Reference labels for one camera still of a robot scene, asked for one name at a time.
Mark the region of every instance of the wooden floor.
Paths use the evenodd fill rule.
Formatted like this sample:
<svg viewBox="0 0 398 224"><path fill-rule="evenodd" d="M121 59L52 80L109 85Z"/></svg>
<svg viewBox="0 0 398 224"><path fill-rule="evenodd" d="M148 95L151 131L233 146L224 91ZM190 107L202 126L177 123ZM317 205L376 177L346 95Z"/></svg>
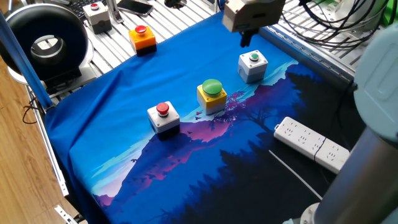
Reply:
<svg viewBox="0 0 398 224"><path fill-rule="evenodd" d="M6 4L0 0L2 11ZM54 207L73 217L77 212L62 197L37 124L22 122L28 102L0 57L0 223L65 223ZM34 119L30 111L27 120Z"/></svg>

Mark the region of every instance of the tablecloth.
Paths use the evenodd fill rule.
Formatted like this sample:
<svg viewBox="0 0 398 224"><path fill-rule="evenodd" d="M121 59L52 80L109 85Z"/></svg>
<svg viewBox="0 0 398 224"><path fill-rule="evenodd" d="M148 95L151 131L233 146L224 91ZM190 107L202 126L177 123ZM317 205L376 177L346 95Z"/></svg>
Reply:
<svg viewBox="0 0 398 224"><path fill-rule="evenodd" d="M343 144L330 129L341 93L258 35L241 48L221 18L130 58L47 113L50 141L89 223L105 223L104 214L124 224L282 223L320 201L286 166L320 195L334 175L275 140L273 130L290 116ZM269 64L263 81L247 85L238 59L252 50ZM224 111L206 116L197 86L209 78L228 99ZM181 131L160 141L147 109L164 101L179 113ZM352 146L363 123L351 96L341 113Z"/></svg>

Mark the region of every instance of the cable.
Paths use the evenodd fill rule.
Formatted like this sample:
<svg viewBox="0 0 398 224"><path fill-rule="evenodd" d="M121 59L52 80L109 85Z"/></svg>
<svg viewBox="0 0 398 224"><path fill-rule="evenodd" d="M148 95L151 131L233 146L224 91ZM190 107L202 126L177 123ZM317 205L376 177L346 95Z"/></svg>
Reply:
<svg viewBox="0 0 398 224"><path fill-rule="evenodd" d="M347 20L349 19L350 16L352 16L352 14L358 10L363 4L361 3L361 5L358 6L359 0L356 0L353 4L353 7L351 8L350 12L348 13L348 15L343 18L343 22L341 23L341 25L339 27L334 27L334 26L328 26L327 24L324 24L322 21L326 21L327 23L331 22L328 20L323 20L320 19L318 16L316 16L311 10L310 8L304 4L303 7L306 9L306 12L308 13L308 15L310 15L310 17L317 23L320 24L322 26L325 26L329 29L333 29L333 33L331 33L331 35L328 35L327 37L323 38L323 39L314 39L311 37L306 37L304 35L302 35L299 31L297 31L292 25L291 23L286 19L285 15L282 13L282 17L284 19L284 21L286 23L288 23L289 27L294 31L294 33L296 35L298 35L299 37L301 37L302 39L304 39L305 41L311 43L311 44L315 44L315 45L320 45L322 47L332 47L332 48L336 48L336 49L350 49L350 48L355 48L359 45L361 45L363 42L369 40L371 38L371 36L377 31L377 27L375 29L373 29L371 31L371 33L369 35L367 35L366 37L362 37L360 39L357 40L351 40L351 41L347 41L347 42L330 42L329 40L336 37L338 34L340 34L341 32L345 32L345 30L350 29L350 28L358 28L361 26L365 26L366 24L363 24L361 26L357 26L359 23L368 23L371 21L372 18L378 16L381 12L384 13L388 0L384 1L384 4L382 6L382 8L376 13L376 15L372 16L372 18L363 21L363 19L365 17L368 16L368 14L370 13L370 11L372 10L374 3L376 2L376 0L372 1L372 4L370 5L370 7L368 8L367 12L360 18L358 19L356 22L345 26Z"/></svg>
<svg viewBox="0 0 398 224"><path fill-rule="evenodd" d="M334 29L334 30L340 29L340 30L341 30L341 29L347 29L347 28L351 28L351 27L354 27L354 26L358 25L358 24L359 24L363 19L365 19L366 16L368 16L369 13L372 11L373 6L374 6L375 3L376 3L376 0L372 0L372 3L371 3L371 5L369 6L368 10L362 15L361 18L359 18L359 19L358 19L357 21L355 21L354 23L352 23L352 24L350 24L350 25L347 25L347 26L345 27L345 26L344 26L345 23L346 23L346 22L348 21L348 19L353 15L353 12L354 12L356 6L358 5L358 3L359 3L358 0L356 0L356 1L354 2L354 6L351 8L351 10L350 10L350 12L348 13L348 15L343 19L343 23L342 23L339 27L328 26L327 24L325 24L325 23L323 22L324 20L321 19L321 18L319 18L317 15L315 15L315 14L311 11L311 9L310 9L306 4L304 4L303 7L304 7L305 11L307 12L307 14L308 14L315 22L317 22L317 23L319 23L320 25L323 25L324 27L329 28L329 29Z"/></svg>
<svg viewBox="0 0 398 224"><path fill-rule="evenodd" d="M36 97L33 97L33 99L29 101L29 106L24 106L24 108L27 108L27 109L25 110L25 113L24 113L23 117L22 117L22 122L25 123L25 124L35 124L35 123L37 123L37 121L35 121L35 122L27 122L27 121L25 121L25 117L26 117L26 115L27 115L27 112L28 112L30 109L32 109L32 110L38 110L38 108L36 108L36 107L33 106L33 102L34 102L35 100L36 100Z"/></svg>
<svg viewBox="0 0 398 224"><path fill-rule="evenodd" d="M371 32L369 35L367 35L366 37L362 37L362 38L360 38L360 39L358 39L358 40L352 40L352 41L345 42L345 43L342 43L342 42L323 42L323 43L318 43L318 41L322 42L322 40L316 40L316 39L313 39L313 38L306 37L306 36L302 35L299 31L297 31L297 30L291 25L291 23L286 19L285 15L284 15L283 13L282 13L282 17L283 17L284 21L287 23L287 25L294 31L294 33L295 33L296 35L298 35L299 37L301 37L302 39L304 39L305 41L307 41L307 42L309 42L309 43L311 43L311 44L321 45L321 46L323 46L323 47L336 47L336 48L352 48L352 47L357 47L357 46L361 45L363 42L367 41L367 40L377 31L377 28L375 28L375 29L372 30L372 32ZM331 44L350 44L350 43L354 43L354 42L359 42L359 43L354 44L354 45L349 45L349 46L331 45Z"/></svg>
<svg viewBox="0 0 398 224"><path fill-rule="evenodd" d="M386 0L384 2L384 5L383 5L383 7L381 9L382 13L384 13L384 11L386 10L387 3L388 3L388 0ZM331 39L331 38L335 37L336 35L338 35L338 30L336 30L332 35L328 36L327 38L324 38L322 40L317 40L317 39L313 39L313 38L310 38L310 37L306 37L306 36L302 35L299 31L297 31L291 25L291 23L286 19L284 13L282 13L282 17L283 17L284 21L289 25L289 27L295 32L296 35L298 35L299 37L301 37L302 39L304 39L305 41L307 41L307 42L309 42L311 44L321 45L322 47L333 47L333 48L336 48L336 49L355 48L355 47L361 45L363 42L369 40L370 37L377 31L377 27L376 27L376 28L374 28L371 31L371 33L369 35L367 35L366 37L362 37L360 39L357 39L357 40L352 40L352 41L348 41L348 42L328 42L327 41L328 39ZM357 44L354 44L354 45L344 45L344 46L342 46L342 44L351 44L351 43L356 43L356 42L357 42Z"/></svg>

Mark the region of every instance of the white power strip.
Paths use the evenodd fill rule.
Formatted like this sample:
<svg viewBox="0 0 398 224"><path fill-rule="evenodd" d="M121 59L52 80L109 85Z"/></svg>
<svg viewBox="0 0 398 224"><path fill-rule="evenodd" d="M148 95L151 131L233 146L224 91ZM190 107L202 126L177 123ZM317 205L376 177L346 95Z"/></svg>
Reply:
<svg viewBox="0 0 398 224"><path fill-rule="evenodd" d="M349 151L290 117L275 127L274 137L321 166L338 174Z"/></svg>

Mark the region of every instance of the blue pole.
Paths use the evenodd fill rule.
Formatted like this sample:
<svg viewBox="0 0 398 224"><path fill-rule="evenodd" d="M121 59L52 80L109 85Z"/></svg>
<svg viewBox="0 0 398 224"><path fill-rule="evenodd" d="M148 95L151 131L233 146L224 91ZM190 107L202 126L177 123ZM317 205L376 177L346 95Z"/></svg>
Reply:
<svg viewBox="0 0 398 224"><path fill-rule="evenodd" d="M8 26L6 19L2 13L0 14L0 40L6 47L15 64L18 66L19 71L21 71L25 77L44 109L51 107L53 103L51 102L49 95L37 77L37 74L27 59L22 47L19 45L17 38Z"/></svg>

